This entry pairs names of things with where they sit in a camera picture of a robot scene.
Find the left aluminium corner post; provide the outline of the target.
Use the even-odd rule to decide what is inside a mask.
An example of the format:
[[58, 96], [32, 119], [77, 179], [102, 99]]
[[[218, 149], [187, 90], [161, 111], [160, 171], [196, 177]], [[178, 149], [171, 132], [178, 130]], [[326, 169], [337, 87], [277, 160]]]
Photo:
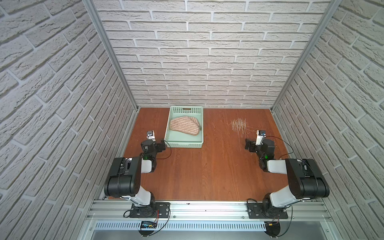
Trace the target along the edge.
[[105, 50], [106, 50], [106, 53], [112, 63], [112, 66], [114, 67], [115, 71], [116, 71], [116, 74], [126, 92], [126, 94], [128, 95], [128, 99], [130, 101], [130, 103], [132, 104], [135, 112], [138, 112], [139, 111], [139, 107], [134, 99], [134, 96], [129, 88], [129, 85], [128, 85], [128, 82], [125, 78], [125, 75], [123, 73], [123, 70], [121, 68], [121, 65], [118, 61], [118, 58], [117, 58], [117, 55], [116, 53], [114, 52], [114, 49], [113, 49], [113, 46], [111, 44], [111, 41], [107, 35], [107, 32], [103, 26], [103, 22], [98, 14], [98, 11], [96, 9], [96, 6], [94, 4], [93, 1], [91, 0], [83, 0], [83, 3], [90, 15], [90, 18], [95, 26], [95, 29], [99, 35], [99, 38], [103, 44], [103, 46], [105, 47]]

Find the mint green plastic basket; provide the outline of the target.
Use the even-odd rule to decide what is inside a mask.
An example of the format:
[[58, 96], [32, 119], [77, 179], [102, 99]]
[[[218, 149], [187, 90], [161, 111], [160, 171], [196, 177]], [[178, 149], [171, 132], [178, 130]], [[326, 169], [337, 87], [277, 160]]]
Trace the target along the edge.
[[[196, 136], [171, 130], [171, 120], [178, 117], [195, 117], [201, 130]], [[204, 143], [204, 111], [201, 106], [171, 106], [164, 137], [167, 144], [173, 148], [201, 148]]]

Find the right controller board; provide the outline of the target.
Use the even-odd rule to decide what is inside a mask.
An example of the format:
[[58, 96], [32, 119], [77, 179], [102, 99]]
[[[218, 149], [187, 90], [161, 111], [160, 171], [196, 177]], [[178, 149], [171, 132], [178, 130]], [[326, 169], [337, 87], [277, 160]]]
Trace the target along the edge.
[[265, 222], [265, 233], [270, 238], [277, 238], [281, 232], [281, 224], [279, 222]]

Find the aluminium corner post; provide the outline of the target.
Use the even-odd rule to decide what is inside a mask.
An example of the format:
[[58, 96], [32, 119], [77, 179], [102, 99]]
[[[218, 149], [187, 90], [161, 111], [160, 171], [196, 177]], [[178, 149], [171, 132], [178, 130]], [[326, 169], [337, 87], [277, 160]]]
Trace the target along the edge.
[[293, 70], [291, 71], [288, 79], [286, 80], [284, 86], [282, 87], [277, 99], [275, 100], [273, 106], [271, 107], [271, 113], [273, 114], [281, 100], [283, 99], [284, 95], [288, 91], [288, 88], [290, 87], [292, 81], [294, 80], [295, 76], [298, 74], [300, 69], [302, 68], [302, 65], [305, 63], [307, 57], [312, 52], [313, 48], [316, 46], [317, 42], [319, 41], [321, 35], [323, 34], [324, 30], [328, 26], [330, 20], [332, 19], [333, 15], [337, 11], [338, 7], [342, 3], [342, 0], [332, 0], [330, 1], [327, 9], [325, 10], [322, 18], [320, 19], [319, 23], [317, 24], [313, 34], [311, 35], [308, 43], [306, 44], [303, 52], [301, 53], [298, 62], [295, 64]]
[[118, 61], [118, 58], [117, 58], [117, 55], [116, 53], [114, 52], [114, 49], [113, 49], [113, 46], [111, 44], [111, 41], [107, 35], [107, 32], [103, 26], [103, 22], [98, 14], [98, 11], [96, 9], [96, 6], [94, 4], [93, 1], [91, 0], [83, 0], [83, 3], [90, 15], [90, 18], [95, 26], [95, 29], [99, 35], [99, 38], [103, 44], [103, 46], [105, 47], [105, 50], [106, 50], [106, 53], [112, 63], [112, 66], [114, 67], [115, 71], [116, 71], [116, 74], [126, 92], [126, 94], [128, 95], [128, 99], [130, 101], [130, 103], [132, 104], [135, 112], [138, 112], [139, 111], [139, 107], [134, 99], [134, 96], [129, 88], [129, 85], [128, 85], [128, 82], [125, 78], [125, 75], [123, 73], [123, 70], [121, 68], [121, 65]]

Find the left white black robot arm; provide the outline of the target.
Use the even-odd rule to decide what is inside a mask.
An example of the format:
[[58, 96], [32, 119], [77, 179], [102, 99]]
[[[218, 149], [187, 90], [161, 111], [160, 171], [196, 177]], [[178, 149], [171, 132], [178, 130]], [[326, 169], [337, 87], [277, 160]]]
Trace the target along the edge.
[[156, 143], [145, 140], [141, 143], [142, 153], [133, 158], [115, 158], [104, 184], [107, 197], [130, 200], [133, 211], [156, 210], [154, 194], [141, 186], [141, 175], [153, 173], [157, 167], [157, 154], [166, 149], [165, 141]]

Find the striped brown square dishcloth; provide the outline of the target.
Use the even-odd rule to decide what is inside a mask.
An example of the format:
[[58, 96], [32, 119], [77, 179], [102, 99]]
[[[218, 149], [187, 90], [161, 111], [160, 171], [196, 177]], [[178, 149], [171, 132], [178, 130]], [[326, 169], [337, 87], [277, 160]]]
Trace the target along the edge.
[[197, 136], [202, 130], [202, 127], [197, 118], [183, 116], [174, 118], [170, 121], [170, 130]]

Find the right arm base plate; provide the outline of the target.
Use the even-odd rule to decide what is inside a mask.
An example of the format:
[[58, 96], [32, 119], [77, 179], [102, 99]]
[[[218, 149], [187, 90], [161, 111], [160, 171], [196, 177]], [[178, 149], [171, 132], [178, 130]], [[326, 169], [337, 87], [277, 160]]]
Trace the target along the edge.
[[249, 219], [288, 219], [284, 208], [265, 207], [263, 203], [246, 203]]

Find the aluminium front rail frame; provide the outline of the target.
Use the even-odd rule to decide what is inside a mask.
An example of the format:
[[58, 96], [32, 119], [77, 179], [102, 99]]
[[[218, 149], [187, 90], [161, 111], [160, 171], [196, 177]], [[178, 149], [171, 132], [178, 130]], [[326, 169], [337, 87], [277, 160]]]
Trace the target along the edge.
[[[96, 200], [86, 215], [80, 240], [157, 239], [268, 239], [265, 222], [279, 222], [280, 240], [339, 240], [341, 234], [323, 201], [306, 201], [286, 209], [288, 219], [249, 219], [245, 202], [169, 202], [170, 215], [129, 218], [131, 203]], [[140, 229], [141, 221], [157, 222], [156, 229]]]

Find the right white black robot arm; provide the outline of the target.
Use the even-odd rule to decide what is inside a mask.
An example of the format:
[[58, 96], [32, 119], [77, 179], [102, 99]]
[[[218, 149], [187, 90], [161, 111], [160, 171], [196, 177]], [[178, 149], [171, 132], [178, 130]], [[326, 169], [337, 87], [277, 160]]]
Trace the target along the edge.
[[275, 143], [272, 140], [245, 139], [245, 149], [257, 154], [260, 168], [264, 172], [282, 174], [288, 178], [286, 187], [264, 197], [262, 212], [265, 215], [271, 215], [272, 211], [283, 210], [302, 200], [329, 196], [331, 189], [315, 160], [276, 160], [273, 158]]

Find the left controller board with leds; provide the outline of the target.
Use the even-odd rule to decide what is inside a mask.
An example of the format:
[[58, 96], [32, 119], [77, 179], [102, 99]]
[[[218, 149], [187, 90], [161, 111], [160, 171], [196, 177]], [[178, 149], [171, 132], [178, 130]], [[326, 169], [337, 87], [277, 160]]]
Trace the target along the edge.
[[157, 226], [158, 226], [157, 222], [141, 221], [140, 229], [156, 229]]

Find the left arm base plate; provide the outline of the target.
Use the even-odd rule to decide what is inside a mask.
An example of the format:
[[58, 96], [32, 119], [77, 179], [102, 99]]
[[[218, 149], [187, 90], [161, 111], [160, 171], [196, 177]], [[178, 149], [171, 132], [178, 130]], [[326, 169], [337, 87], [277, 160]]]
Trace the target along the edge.
[[133, 205], [130, 209], [129, 218], [160, 218], [167, 219], [170, 215], [170, 206], [169, 202], [155, 202], [149, 206], [137, 207]]

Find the right aluminium corner post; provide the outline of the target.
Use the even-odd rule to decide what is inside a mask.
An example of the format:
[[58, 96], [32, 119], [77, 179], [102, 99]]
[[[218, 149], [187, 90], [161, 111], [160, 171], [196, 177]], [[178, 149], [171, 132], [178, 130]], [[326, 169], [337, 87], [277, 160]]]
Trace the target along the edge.
[[306, 44], [303, 52], [301, 53], [298, 62], [295, 64], [293, 70], [291, 71], [288, 79], [286, 80], [284, 86], [282, 87], [277, 99], [275, 100], [273, 106], [271, 107], [271, 113], [273, 114], [281, 100], [283, 99], [284, 95], [288, 91], [288, 88], [290, 87], [292, 81], [294, 80], [295, 76], [298, 74], [300, 69], [302, 68], [302, 65], [305, 63], [307, 57], [312, 52], [313, 48], [316, 46], [317, 42], [319, 41], [321, 35], [323, 34], [324, 30], [328, 26], [330, 20], [332, 19], [333, 15], [337, 11], [338, 7], [342, 3], [342, 0], [332, 0], [330, 1], [327, 9], [325, 10], [322, 18], [320, 19], [319, 23], [317, 24], [313, 34], [311, 35], [308, 43]]

